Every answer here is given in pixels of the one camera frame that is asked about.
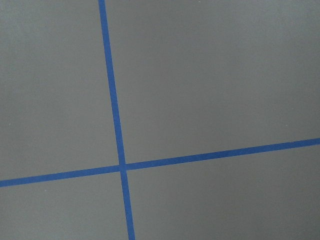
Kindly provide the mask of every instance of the floor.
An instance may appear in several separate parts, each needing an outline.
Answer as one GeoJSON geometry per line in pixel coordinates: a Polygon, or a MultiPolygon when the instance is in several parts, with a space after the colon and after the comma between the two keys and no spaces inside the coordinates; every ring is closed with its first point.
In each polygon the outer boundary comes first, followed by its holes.
{"type": "Polygon", "coordinates": [[[0,0],[0,239],[320,239],[320,4],[0,0]]]}

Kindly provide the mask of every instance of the blue stripe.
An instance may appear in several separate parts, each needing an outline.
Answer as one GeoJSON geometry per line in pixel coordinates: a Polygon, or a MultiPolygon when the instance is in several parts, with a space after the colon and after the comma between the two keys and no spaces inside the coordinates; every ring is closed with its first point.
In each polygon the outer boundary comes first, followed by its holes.
{"type": "Polygon", "coordinates": [[[99,2],[100,21],[101,21],[101,30],[102,30],[102,37],[103,37],[106,70],[107,70],[111,106],[112,106],[113,124],[114,124],[115,138],[116,138],[116,146],[118,151],[119,169],[120,169],[120,175],[121,175],[121,185],[122,185],[122,193],[123,193],[126,226],[127,226],[129,240],[135,240],[136,238],[135,238],[134,223],[133,223],[132,210],[131,210],[128,176],[126,171],[125,150],[124,150],[124,143],[123,143],[122,131],[121,131],[114,67],[113,67],[112,56],[111,56],[111,46],[110,46],[110,38],[109,38],[109,30],[108,30],[106,4],[104,0],[98,0],[98,2],[99,2]]]}
{"type": "Polygon", "coordinates": [[[29,177],[15,178],[15,179],[9,179],[9,180],[1,180],[0,188],[15,186],[15,185],[33,184],[33,183],[61,180],[61,179],[71,179],[71,178],[92,176],[92,175],[98,175],[98,174],[108,174],[108,173],[115,173],[115,172],[119,172],[118,165],[104,166],[104,167],[97,167],[92,169],[84,169],[84,170],[76,170],[76,171],[66,171],[66,172],[59,172],[59,173],[40,175],[40,176],[29,176],[29,177]]]}
{"type": "Polygon", "coordinates": [[[284,143],[277,143],[277,144],[263,145],[263,146],[254,146],[254,147],[240,148],[240,149],[234,149],[234,150],[217,151],[217,152],[203,153],[203,154],[197,154],[197,155],[164,158],[164,159],[152,160],[152,161],[135,162],[135,163],[127,164],[126,169],[127,170],[146,169],[146,168],[153,168],[153,167],[173,165],[173,164],[197,162],[197,161],[203,161],[203,160],[209,160],[209,159],[220,159],[220,158],[234,157],[234,156],[240,156],[240,155],[257,154],[257,153],[264,153],[264,152],[271,152],[271,151],[278,151],[278,150],[285,150],[285,149],[301,148],[301,147],[307,147],[307,146],[313,146],[313,145],[320,145],[320,138],[293,141],[293,142],[284,142],[284,143]]]}

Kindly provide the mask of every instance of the gray tile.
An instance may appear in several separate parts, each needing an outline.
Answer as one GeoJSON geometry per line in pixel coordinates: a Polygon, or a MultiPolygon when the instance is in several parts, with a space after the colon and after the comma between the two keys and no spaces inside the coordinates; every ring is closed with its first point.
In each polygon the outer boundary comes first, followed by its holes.
{"type": "Polygon", "coordinates": [[[128,172],[136,239],[320,239],[320,146],[128,172]]]}
{"type": "Polygon", "coordinates": [[[7,240],[127,240],[119,173],[0,188],[7,240]]]}
{"type": "Polygon", "coordinates": [[[98,1],[0,12],[0,179],[116,165],[98,1]]]}
{"type": "Polygon", "coordinates": [[[108,0],[127,162],[320,136],[320,4],[108,0]]]}

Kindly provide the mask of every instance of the vertical blue line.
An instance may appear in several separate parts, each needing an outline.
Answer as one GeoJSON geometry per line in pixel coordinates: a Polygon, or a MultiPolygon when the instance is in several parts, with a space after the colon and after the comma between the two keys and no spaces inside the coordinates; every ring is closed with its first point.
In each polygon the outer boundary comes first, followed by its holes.
{"type": "Polygon", "coordinates": [[[98,2],[99,2],[102,37],[103,37],[104,56],[105,56],[105,62],[106,62],[106,71],[108,76],[109,91],[110,91],[110,98],[111,98],[116,147],[118,152],[119,169],[120,169],[120,175],[121,175],[121,185],[122,185],[125,218],[126,218],[126,227],[128,231],[129,240],[135,240],[136,238],[135,238],[134,222],[133,222],[132,210],[131,210],[124,142],[122,138],[114,67],[113,67],[112,56],[111,56],[111,46],[110,46],[110,38],[109,38],[109,30],[108,30],[106,4],[105,4],[105,0],[98,0],[98,2]]]}

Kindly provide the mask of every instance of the blue line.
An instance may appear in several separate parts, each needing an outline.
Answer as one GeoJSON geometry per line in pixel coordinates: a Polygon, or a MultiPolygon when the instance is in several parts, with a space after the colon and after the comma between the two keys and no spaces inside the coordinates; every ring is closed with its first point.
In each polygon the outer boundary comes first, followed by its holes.
{"type": "Polygon", "coordinates": [[[197,162],[209,159],[220,159],[227,157],[234,157],[240,155],[248,155],[248,154],[257,154],[285,149],[294,149],[301,148],[307,146],[320,145],[320,138],[301,140],[301,141],[293,141],[293,142],[284,142],[277,143],[271,145],[263,145],[263,146],[254,146],[247,148],[240,148],[234,150],[226,150],[226,151],[217,151],[210,153],[203,153],[197,155],[189,155],[189,156],[179,156],[172,158],[165,158],[159,160],[151,160],[151,161],[143,161],[143,162],[135,162],[128,163],[126,165],[127,170],[136,170],[136,169],[145,169],[145,168],[153,168],[159,166],[173,165],[173,164],[182,164],[182,163],[190,163],[197,162]]]}
{"type": "Polygon", "coordinates": [[[114,67],[113,67],[112,55],[111,55],[111,45],[110,45],[109,30],[108,30],[106,4],[104,0],[98,0],[98,2],[99,2],[102,37],[103,37],[104,56],[105,56],[105,62],[106,62],[106,71],[108,76],[109,91],[110,91],[110,98],[111,98],[113,124],[114,124],[115,138],[116,138],[116,147],[117,147],[118,159],[119,159],[119,170],[121,175],[121,185],[122,185],[126,226],[127,226],[129,240],[135,240],[136,238],[135,238],[134,222],[132,217],[128,176],[126,171],[124,142],[122,138],[114,67]]]}
{"type": "Polygon", "coordinates": [[[115,173],[115,172],[119,172],[119,165],[104,166],[104,167],[97,167],[97,168],[76,170],[76,171],[66,171],[66,172],[52,173],[52,174],[39,175],[39,176],[29,176],[29,177],[22,177],[22,178],[8,179],[8,180],[0,180],[0,188],[15,186],[15,185],[33,184],[33,183],[61,180],[61,179],[71,179],[71,178],[92,176],[92,175],[98,175],[98,174],[115,173]]]}

